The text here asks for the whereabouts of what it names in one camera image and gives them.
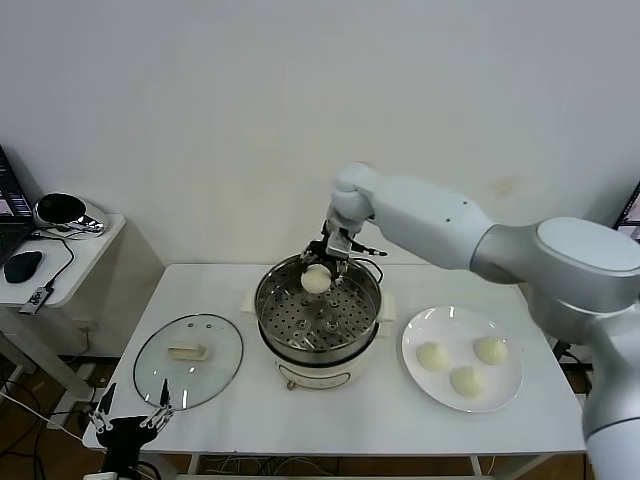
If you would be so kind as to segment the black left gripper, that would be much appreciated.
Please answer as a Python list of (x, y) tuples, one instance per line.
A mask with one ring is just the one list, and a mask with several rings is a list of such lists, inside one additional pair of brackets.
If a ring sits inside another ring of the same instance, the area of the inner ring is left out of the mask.
[(158, 429), (163, 429), (174, 410), (171, 404), (168, 380), (164, 379), (159, 407), (146, 418), (122, 417), (111, 421), (111, 407), (117, 384), (111, 384), (101, 396), (90, 421), (98, 432), (98, 443), (106, 449), (101, 467), (103, 473), (135, 473), (141, 448), (154, 440)]

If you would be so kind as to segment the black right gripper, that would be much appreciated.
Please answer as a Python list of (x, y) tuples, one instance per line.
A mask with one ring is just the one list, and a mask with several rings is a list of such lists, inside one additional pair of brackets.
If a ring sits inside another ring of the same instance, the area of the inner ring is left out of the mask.
[(322, 227), (321, 241), (311, 241), (300, 254), (302, 272), (306, 272), (312, 265), (322, 265), (324, 255), (332, 257), (329, 261), (331, 284), (340, 286), (349, 269), (349, 256), (352, 242), (360, 229), (349, 229), (341, 223), (327, 219)]

